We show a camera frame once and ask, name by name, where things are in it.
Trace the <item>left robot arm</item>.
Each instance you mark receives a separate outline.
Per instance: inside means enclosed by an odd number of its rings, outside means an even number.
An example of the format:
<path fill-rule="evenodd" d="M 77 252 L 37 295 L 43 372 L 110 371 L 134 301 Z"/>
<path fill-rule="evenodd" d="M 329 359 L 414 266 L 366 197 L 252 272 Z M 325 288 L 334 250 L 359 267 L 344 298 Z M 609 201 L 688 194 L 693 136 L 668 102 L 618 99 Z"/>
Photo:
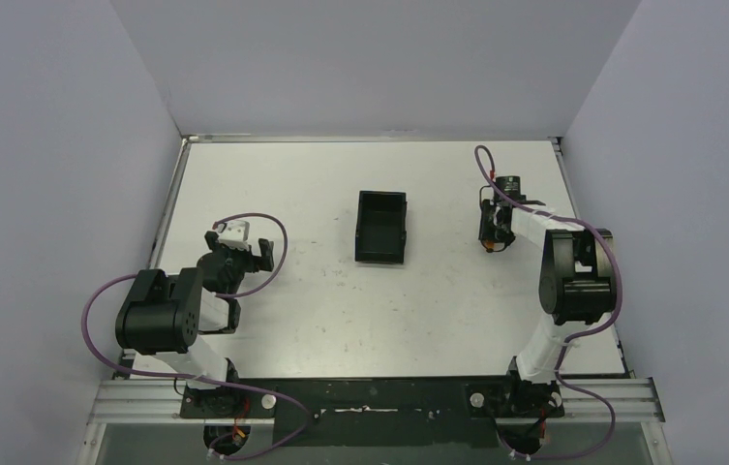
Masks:
<path fill-rule="evenodd" d="M 119 310 L 115 336 L 124 349 L 154 357 L 175 374 L 190 374 L 189 388 L 204 390 L 202 404 L 218 418 L 241 402 L 234 364 L 218 355 L 205 334 L 232 334 L 241 305 L 234 297 L 246 275 L 274 270 L 274 243 L 261 238 L 258 253 L 248 242 L 249 224 L 238 221 L 204 235 L 208 251 L 197 264 L 173 275 L 140 271 Z"/>

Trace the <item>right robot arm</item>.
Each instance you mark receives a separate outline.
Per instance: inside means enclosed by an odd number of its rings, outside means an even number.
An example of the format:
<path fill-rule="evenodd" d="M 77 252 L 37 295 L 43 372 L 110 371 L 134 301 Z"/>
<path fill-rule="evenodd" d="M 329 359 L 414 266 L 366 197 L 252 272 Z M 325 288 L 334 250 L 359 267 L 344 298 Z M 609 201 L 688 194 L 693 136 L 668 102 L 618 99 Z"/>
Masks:
<path fill-rule="evenodd" d="M 615 274 L 595 234 L 561 219 L 541 201 L 521 192 L 518 176 L 499 176 L 480 200 L 478 241 L 498 253 L 516 240 L 541 252 L 538 301 L 542 309 L 530 341 L 514 358 L 520 378 L 499 388 L 501 406 L 511 415 L 526 413 L 537 402 L 534 384 L 556 380 L 556 367 L 571 347 L 567 337 L 589 330 L 615 309 Z"/>

